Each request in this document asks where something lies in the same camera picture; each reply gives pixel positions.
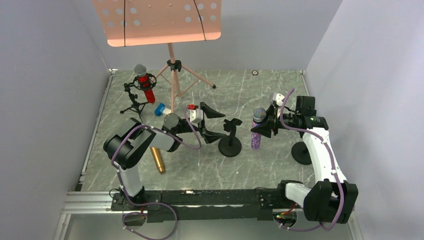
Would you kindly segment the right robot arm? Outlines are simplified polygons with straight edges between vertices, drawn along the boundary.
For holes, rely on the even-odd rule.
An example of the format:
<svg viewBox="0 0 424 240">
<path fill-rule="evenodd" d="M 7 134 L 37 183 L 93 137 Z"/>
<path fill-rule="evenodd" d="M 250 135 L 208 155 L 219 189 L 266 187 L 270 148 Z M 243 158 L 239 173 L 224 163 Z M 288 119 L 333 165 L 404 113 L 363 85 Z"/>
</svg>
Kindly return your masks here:
<svg viewBox="0 0 424 240">
<path fill-rule="evenodd" d="M 287 113 L 284 100 L 283 95 L 273 93 L 268 109 L 256 107 L 251 133 L 270 138 L 279 130 L 298 132 L 301 141 L 292 146 L 291 155 L 301 165 L 312 165 L 315 183 L 307 187 L 300 181 L 282 180 L 272 193 L 279 200 L 298 205 L 308 221 L 346 224 L 359 190 L 348 182 L 337 163 L 327 121 L 317 115 L 313 96 L 297 96 L 295 109 Z"/>
</svg>

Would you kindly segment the gold microphone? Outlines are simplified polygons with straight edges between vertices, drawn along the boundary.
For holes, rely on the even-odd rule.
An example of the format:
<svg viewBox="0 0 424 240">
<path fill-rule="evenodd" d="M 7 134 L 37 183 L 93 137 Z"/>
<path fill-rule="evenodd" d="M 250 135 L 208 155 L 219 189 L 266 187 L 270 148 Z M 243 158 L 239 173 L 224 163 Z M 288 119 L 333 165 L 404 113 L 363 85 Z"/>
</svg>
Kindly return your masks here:
<svg viewBox="0 0 424 240">
<path fill-rule="evenodd" d="M 163 161 L 161 151 L 156 147 L 151 147 L 151 154 L 158 172 L 162 175 L 166 173 L 166 167 Z"/>
</svg>

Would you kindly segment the black round-base mic stand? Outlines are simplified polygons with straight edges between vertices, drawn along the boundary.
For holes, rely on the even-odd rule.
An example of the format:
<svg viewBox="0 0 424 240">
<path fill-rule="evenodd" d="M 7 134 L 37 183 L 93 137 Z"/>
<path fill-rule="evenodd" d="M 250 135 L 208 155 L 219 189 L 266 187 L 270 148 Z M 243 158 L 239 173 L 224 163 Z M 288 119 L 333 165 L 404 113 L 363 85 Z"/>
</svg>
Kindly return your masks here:
<svg viewBox="0 0 424 240">
<path fill-rule="evenodd" d="M 232 120 L 225 119 L 223 130 L 229 135 L 224 136 L 218 143 L 219 152 L 228 158 L 237 156 L 242 150 L 241 141 L 236 137 L 237 126 L 242 124 L 242 120 L 233 118 Z"/>
</svg>

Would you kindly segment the black tripod shock-mount stand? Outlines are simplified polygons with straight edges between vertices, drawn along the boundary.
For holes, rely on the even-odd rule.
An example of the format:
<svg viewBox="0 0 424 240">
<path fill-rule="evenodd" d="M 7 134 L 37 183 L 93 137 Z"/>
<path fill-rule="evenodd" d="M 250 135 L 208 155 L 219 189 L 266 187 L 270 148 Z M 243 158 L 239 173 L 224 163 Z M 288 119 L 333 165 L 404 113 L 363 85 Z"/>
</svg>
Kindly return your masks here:
<svg viewBox="0 0 424 240">
<path fill-rule="evenodd" d="M 152 75 L 151 76 L 151 81 L 153 82 L 154 81 L 154 78 L 153 78 L 154 75 L 153 74 L 151 74 L 151 75 Z M 123 109 L 123 110 L 120 110 L 119 113 L 120 114 L 124 114 L 124 113 L 126 113 L 128 111 L 132 111 L 132 112 L 134 112 L 134 113 L 136 113 L 138 115 L 140 121 L 143 123 L 142 112 L 143 112 L 145 106 L 147 104 L 150 104 L 150 103 L 147 102 L 147 99 L 144 102 L 139 102 L 138 101 L 139 95 L 137 93 L 133 93 L 132 92 L 132 89 L 136 89 L 136 90 L 142 91 L 139 88 L 139 83 L 136 80 L 136 76 L 134 77 L 134 79 L 133 79 L 132 82 L 124 83 L 123 86 L 124 86 L 124 92 L 128 94 L 128 97 L 129 97 L 129 99 L 131 101 L 131 106 L 129 106 L 129 107 Z"/>
</svg>

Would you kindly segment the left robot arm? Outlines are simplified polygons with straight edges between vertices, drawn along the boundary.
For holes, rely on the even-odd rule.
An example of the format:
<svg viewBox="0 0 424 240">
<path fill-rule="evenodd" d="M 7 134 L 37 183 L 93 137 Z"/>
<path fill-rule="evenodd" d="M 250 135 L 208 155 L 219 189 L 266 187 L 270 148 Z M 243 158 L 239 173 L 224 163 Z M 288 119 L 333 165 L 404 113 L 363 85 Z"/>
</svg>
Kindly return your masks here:
<svg viewBox="0 0 424 240">
<path fill-rule="evenodd" d="M 200 102 L 198 105 L 189 104 L 183 118 L 172 111 L 166 112 L 161 128 L 129 118 L 103 144 L 103 150 L 116 169 L 120 193 L 131 203 L 145 203 L 145 188 L 139 173 L 139 162 L 145 152 L 156 148 L 172 153 L 180 146 L 200 150 L 202 143 L 211 144 L 225 136 L 207 130 L 205 119 L 224 116 Z"/>
</svg>

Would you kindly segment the red glitter microphone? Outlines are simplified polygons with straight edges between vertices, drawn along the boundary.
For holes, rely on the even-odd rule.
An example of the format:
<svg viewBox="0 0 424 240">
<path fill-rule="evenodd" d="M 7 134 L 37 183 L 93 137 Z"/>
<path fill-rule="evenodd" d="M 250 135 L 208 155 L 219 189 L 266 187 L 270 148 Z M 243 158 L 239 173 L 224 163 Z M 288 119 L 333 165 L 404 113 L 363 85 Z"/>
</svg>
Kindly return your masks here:
<svg viewBox="0 0 424 240">
<path fill-rule="evenodd" d="M 154 81 L 151 81 L 152 74 L 148 73 L 147 68 L 140 63 L 135 65 L 134 73 L 139 88 L 144 92 L 147 102 L 153 104 L 156 101 L 153 92 L 153 87 L 156 85 L 156 77 L 153 76 Z"/>
</svg>

